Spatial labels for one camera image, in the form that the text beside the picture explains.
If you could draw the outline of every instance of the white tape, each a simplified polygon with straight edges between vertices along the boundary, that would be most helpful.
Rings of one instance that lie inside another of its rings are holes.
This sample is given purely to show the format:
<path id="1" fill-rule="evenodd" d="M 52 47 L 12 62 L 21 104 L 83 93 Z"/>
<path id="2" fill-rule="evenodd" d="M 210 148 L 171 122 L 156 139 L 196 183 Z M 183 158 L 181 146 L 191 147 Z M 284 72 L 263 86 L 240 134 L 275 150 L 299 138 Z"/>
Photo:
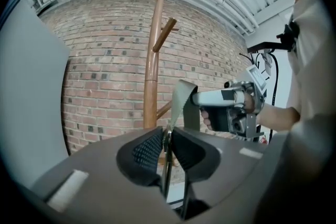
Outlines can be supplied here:
<path id="1" fill-rule="evenodd" d="M 88 173 L 74 170 L 71 176 L 49 199 L 47 204 L 57 212 L 62 213 L 78 193 L 88 176 Z"/>
<path id="2" fill-rule="evenodd" d="M 249 150 L 248 148 L 243 147 L 240 151 L 240 154 L 254 158 L 254 159 L 261 159 L 263 156 L 263 153 L 260 152 L 256 152 L 256 151 L 252 151 Z"/>

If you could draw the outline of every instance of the black cable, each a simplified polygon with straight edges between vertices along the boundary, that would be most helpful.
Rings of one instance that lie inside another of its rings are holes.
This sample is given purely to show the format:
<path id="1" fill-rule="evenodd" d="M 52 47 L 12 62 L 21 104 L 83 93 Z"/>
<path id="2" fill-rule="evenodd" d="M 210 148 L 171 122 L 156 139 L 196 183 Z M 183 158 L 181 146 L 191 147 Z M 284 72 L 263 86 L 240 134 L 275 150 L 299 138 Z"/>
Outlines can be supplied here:
<path id="1" fill-rule="evenodd" d="M 247 58 L 247 59 L 249 59 L 250 60 L 250 62 L 252 63 L 252 65 L 254 65 L 254 63 L 253 63 L 253 60 L 251 60 L 248 56 L 246 56 L 246 55 L 243 55 L 243 54 L 239 54 L 239 55 L 241 55 L 241 56 L 244 56 L 245 58 Z"/>
<path id="2" fill-rule="evenodd" d="M 272 105 L 275 105 L 275 97 L 277 95 L 277 89 L 278 89 L 279 65 L 278 65 L 277 58 L 271 53 L 269 53 L 269 55 L 272 56 L 272 58 L 275 62 L 275 67 L 276 67 L 276 72 L 277 72 L 276 79 L 275 79 L 274 91 L 273 91 L 273 98 L 272 98 Z M 271 142 L 272 137 L 273 137 L 273 130 L 271 130 L 270 133 L 269 133 L 269 143 Z"/>
<path id="3" fill-rule="evenodd" d="M 256 64 L 256 62 L 254 61 L 253 55 L 252 55 L 252 54 L 250 54 L 250 56 L 251 56 L 251 59 L 252 59 L 252 65 L 255 65 L 255 64 Z"/>
<path id="4" fill-rule="evenodd" d="M 258 57 L 259 57 L 260 54 L 257 55 L 257 58 L 256 58 L 256 62 L 258 61 Z"/>

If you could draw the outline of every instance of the hand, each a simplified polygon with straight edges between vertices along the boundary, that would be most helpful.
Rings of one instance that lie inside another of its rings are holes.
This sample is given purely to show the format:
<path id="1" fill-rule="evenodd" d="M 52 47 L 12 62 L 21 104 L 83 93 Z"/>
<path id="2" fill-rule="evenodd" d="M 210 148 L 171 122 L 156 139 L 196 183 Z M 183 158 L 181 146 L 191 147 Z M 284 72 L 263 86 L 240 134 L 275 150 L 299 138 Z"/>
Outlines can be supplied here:
<path id="1" fill-rule="evenodd" d="M 209 120 L 209 113 L 203 110 L 201 112 L 201 116 L 204 119 L 203 120 L 204 124 L 208 127 L 210 131 L 212 131 L 211 122 Z"/>
<path id="2" fill-rule="evenodd" d="M 254 106 L 254 99 L 253 97 L 248 94 L 248 93 L 244 93 L 244 96 L 245 96 L 245 110 L 247 113 L 252 113 L 255 109 L 255 106 Z M 212 127 L 211 127 L 211 121 L 209 120 L 209 113 L 206 112 L 206 111 L 202 111 L 201 112 L 201 116 L 202 118 L 204 119 L 203 122 L 204 124 L 208 127 L 209 130 L 212 131 Z M 257 124 L 259 124 L 260 122 L 260 119 L 259 117 L 257 116 Z"/>

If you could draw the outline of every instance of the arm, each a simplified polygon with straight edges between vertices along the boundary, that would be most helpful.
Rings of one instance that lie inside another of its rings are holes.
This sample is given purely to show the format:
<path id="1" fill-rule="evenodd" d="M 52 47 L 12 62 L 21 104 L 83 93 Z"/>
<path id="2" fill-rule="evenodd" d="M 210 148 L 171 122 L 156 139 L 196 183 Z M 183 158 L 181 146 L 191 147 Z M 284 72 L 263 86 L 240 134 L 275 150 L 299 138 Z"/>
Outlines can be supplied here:
<path id="1" fill-rule="evenodd" d="M 300 114 L 294 108 L 278 108 L 265 104 L 262 111 L 257 115 L 257 123 L 275 130 L 286 131 L 300 120 Z"/>
<path id="2" fill-rule="evenodd" d="M 254 110 L 254 101 L 249 94 L 245 94 L 245 109 L 247 112 Z M 204 124 L 211 130 L 209 114 L 206 111 L 202 111 L 201 115 L 204 119 Z M 299 120 L 300 114 L 295 108 L 282 109 L 269 104 L 265 104 L 262 111 L 257 115 L 257 124 L 277 132 L 290 130 Z"/>

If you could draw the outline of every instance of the white shirt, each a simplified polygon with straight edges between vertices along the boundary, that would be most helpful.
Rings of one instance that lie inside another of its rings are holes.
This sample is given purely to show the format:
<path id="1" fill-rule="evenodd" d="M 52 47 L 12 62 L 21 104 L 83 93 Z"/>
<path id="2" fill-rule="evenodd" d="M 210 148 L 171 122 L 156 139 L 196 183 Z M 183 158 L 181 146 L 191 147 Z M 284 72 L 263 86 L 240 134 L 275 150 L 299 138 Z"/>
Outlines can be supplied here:
<path id="1" fill-rule="evenodd" d="M 300 34 L 297 55 L 288 53 L 293 74 L 287 107 L 301 119 L 336 112 L 336 43 L 328 12 L 321 0 L 298 0 L 293 20 Z"/>

